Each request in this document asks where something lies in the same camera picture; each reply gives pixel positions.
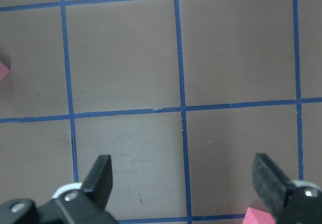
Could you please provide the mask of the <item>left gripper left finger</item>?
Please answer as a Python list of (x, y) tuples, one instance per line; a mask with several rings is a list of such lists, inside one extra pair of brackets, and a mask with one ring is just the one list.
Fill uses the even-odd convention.
[(99, 155), (82, 182), (66, 184), (53, 194), (53, 223), (112, 223), (105, 210), (113, 188), (110, 155)]

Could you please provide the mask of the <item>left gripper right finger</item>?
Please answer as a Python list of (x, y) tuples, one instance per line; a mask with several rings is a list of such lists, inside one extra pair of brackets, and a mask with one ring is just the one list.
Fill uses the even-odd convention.
[(252, 184), (276, 223), (321, 223), (321, 188), (291, 180), (267, 154), (254, 155)]

